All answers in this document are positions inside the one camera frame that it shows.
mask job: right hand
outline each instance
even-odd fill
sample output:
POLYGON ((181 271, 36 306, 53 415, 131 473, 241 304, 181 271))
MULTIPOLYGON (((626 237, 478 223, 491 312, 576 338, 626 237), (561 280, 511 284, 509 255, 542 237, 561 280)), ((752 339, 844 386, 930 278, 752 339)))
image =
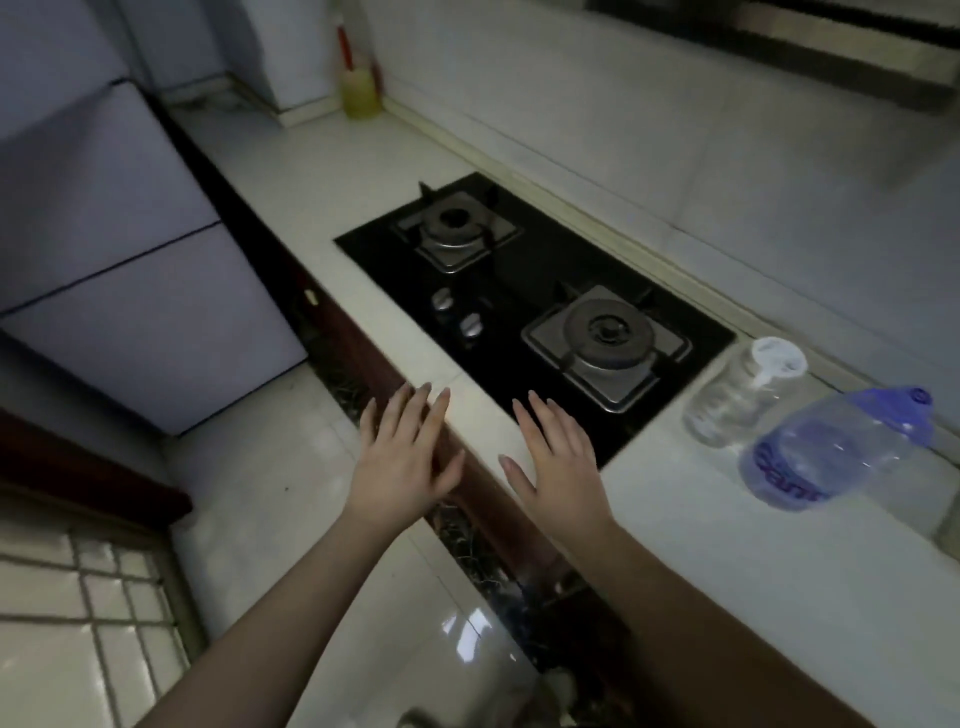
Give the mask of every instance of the right hand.
POLYGON ((530 406, 543 432, 514 400, 516 421, 537 469, 536 487, 506 455, 500 455, 500 467, 540 530, 575 551, 615 526, 593 445, 577 421, 553 400, 544 402, 531 391, 530 406))

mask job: bottle label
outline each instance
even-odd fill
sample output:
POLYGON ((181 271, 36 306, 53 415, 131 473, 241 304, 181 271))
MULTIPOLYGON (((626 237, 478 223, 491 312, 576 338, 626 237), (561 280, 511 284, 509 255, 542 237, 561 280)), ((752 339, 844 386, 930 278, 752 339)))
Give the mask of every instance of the bottle label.
POLYGON ((779 491, 778 497, 804 503, 820 503, 830 500, 832 493, 822 491, 809 480, 797 475, 787 465, 775 443, 777 431, 761 439, 754 446, 754 465, 763 473, 767 485, 779 491))

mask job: gas stove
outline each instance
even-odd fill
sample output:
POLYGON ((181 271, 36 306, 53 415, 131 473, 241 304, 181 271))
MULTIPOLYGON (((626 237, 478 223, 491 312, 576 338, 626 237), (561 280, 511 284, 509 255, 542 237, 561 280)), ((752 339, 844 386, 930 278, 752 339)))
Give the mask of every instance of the gas stove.
POLYGON ((506 412, 556 400, 601 466, 734 339, 480 174, 336 242, 506 412))

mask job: clear plastic container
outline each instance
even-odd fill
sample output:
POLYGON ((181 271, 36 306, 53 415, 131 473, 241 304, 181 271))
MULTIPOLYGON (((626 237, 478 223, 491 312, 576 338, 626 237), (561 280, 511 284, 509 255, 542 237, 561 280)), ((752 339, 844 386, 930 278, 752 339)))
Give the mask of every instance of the clear plastic container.
POLYGON ((867 389, 816 401, 744 450, 740 476, 755 496, 803 511, 889 473, 933 436, 921 387, 867 389))
POLYGON ((804 353, 785 339, 767 336, 745 344, 690 400, 684 426, 711 448, 747 439, 760 418, 794 390, 806 369, 804 353))

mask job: left hand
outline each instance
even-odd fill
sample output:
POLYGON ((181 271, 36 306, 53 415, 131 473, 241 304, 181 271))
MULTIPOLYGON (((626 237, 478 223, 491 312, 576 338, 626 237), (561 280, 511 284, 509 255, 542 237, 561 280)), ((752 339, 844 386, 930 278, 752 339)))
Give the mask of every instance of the left hand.
POLYGON ((404 384, 391 397, 380 427, 374 427, 376 401, 360 418, 362 450, 357 461, 344 515, 397 536, 453 490, 464 474, 467 454, 460 450, 444 471, 433 477, 433 450, 444 427, 450 390, 444 389, 420 423, 430 394, 424 384, 413 397, 404 384))

